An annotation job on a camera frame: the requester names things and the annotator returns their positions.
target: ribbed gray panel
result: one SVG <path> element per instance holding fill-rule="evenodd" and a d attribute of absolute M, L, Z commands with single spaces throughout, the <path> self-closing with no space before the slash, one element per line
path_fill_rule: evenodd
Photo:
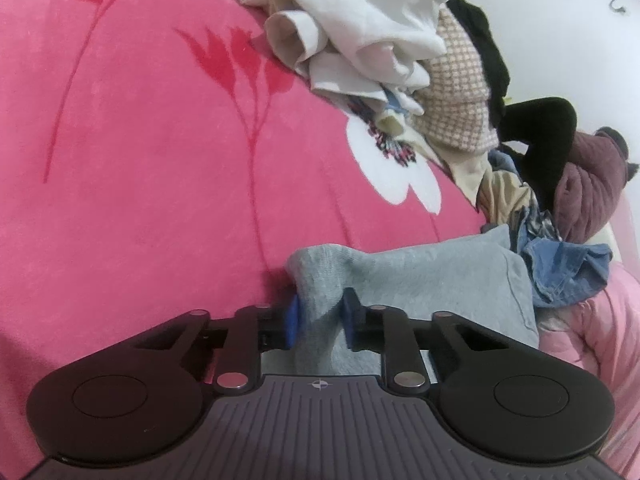
<path fill-rule="evenodd" d="M 119 469 L 46 461 L 30 480 L 613 480 L 595 458 L 549 468 L 468 450 L 426 403 L 374 377 L 267 376 L 256 392 L 215 402 L 180 446 Z"/>

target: beige plaid fabric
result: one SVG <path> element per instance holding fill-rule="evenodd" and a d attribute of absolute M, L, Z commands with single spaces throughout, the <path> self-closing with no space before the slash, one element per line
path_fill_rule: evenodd
<path fill-rule="evenodd" d="M 424 108 L 424 115 L 412 116 L 415 130 L 427 139 L 464 152 L 482 153 L 498 145 L 489 121 L 491 91 L 484 79 L 482 60 L 465 29 L 447 7 L 440 9 L 438 35 L 447 53 L 421 61 L 431 77 L 427 88 L 413 98 Z"/>

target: purple clothing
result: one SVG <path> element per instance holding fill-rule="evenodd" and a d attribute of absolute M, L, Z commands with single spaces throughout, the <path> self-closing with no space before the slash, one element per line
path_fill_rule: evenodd
<path fill-rule="evenodd" d="M 583 244 L 609 221 L 626 184 L 626 161 L 606 134 L 576 132 L 554 197 L 562 238 Z"/>

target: white wall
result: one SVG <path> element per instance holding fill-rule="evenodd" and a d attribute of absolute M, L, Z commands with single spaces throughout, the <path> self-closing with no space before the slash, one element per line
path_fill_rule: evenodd
<path fill-rule="evenodd" d="M 640 162 L 640 0 L 469 0 L 484 9 L 511 73 L 514 100 L 557 95 L 578 127 L 612 126 Z M 640 175 L 627 186 L 640 240 Z"/>

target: white petal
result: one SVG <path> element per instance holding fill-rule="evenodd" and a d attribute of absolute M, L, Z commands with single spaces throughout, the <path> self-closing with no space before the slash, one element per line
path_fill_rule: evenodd
<path fill-rule="evenodd" d="M 349 117 L 347 140 L 362 173 L 379 195 L 390 204 L 404 202 L 409 191 L 408 172 L 392 157 L 383 155 L 363 120 Z"/>
<path fill-rule="evenodd" d="M 424 208 L 434 214 L 440 213 L 442 194 L 436 176 L 421 155 L 415 155 L 415 164 L 409 163 L 406 168 L 409 182 Z"/>

